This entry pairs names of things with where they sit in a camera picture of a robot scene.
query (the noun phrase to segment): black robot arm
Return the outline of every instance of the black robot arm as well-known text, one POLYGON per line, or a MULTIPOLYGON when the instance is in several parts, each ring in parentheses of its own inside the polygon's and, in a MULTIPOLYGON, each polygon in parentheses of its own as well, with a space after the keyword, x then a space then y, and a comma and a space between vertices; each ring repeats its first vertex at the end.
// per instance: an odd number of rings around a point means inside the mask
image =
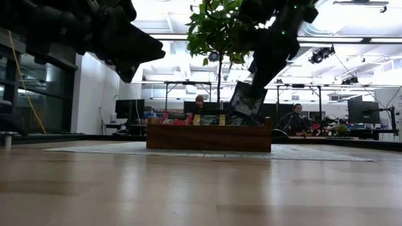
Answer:
POLYGON ((165 56, 162 43, 131 24, 130 0, 0 0, 0 26, 25 38, 28 48, 48 53, 65 43, 78 54, 95 53, 131 82, 141 63, 165 56))
POLYGON ((318 15, 318 0, 243 0, 239 19, 250 29, 241 33, 241 45, 254 51, 249 71, 254 75, 253 90, 261 90, 300 49, 297 34, 304 21, 312 23, 318 15), (268 29, 254 29, 276 17, 268 29))

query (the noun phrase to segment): wooden box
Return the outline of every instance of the wooden box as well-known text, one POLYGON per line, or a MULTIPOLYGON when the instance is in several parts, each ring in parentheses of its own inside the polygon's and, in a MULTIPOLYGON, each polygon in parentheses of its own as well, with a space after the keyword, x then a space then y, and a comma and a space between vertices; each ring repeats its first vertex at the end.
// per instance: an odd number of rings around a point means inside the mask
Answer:
POLYGON ((271 123, 265 126, 176 126, 148 119, 146 147, 205 151, 271 152, 271 123))

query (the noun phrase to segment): snack package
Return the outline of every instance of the snack package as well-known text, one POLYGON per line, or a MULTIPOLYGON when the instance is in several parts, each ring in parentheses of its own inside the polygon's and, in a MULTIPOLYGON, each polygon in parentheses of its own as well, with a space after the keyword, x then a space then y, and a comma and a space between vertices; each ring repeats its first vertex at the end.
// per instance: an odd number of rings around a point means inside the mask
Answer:
POLYGON ((229 112, 237 112, 245 116, 257 116, 264 102, 267 90, 259 90, 256 97, 251 97, 251 85, 238 82, 229 102, 229 112))
POLYGON ((263 126, 264 123, 257 118, 247 117, 242 114, 229 114, 227 117, 227 126, 263 126))
POLYGON ((195 126, 224 126, 225 125, 225 115, 195 115, 194 125, 195 126))
POLYGON ((192 120, 192 113, 174 113, 166 112, 162 118, 164 125, 190 125, 192 120))

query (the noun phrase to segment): person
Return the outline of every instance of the person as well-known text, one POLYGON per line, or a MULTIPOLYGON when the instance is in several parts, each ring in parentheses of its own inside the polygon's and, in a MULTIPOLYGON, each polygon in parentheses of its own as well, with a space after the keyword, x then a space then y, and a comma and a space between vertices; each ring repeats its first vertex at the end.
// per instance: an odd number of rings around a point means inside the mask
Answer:
POLYGON ((194 107, 194 109, 193 109, 193 111, 192 111, 193 117, 194 117, 194 115, 198 114, 198 112, 199 112, 200 110, 205 110, 204 98, 203 98, 201 95, 198 95, 198 96, 195 98, 195 107, 194 107))
POLYGON ((300 116, 303 106, 301 104, 295 104, 293 111, 284 115, 279 122, 279 129, 287 133, 289 136, 297 136, 300 133, 308 130, 307 123, 300 116))

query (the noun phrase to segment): gray rug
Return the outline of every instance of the gray rug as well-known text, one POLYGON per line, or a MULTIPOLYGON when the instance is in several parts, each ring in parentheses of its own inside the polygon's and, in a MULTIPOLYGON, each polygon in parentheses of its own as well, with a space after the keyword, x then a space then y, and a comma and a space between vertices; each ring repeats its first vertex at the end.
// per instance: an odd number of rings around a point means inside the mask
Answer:
POLYGON ((96 146, 52 148, 45 151, 70 151, 76 153, 102 154, 135 154, 158 156, 188 156, 203 158, 254 158, 254 159, 293 159, 293 160, 322 160, 322 161, 372 161, 372 159, 357 158, 328 151, 318 151, 297 145, 273 144, 271 153, 250 153, 237 151, 182 151, 146 149, 145 142, 122 144, 106 144, 96 146))

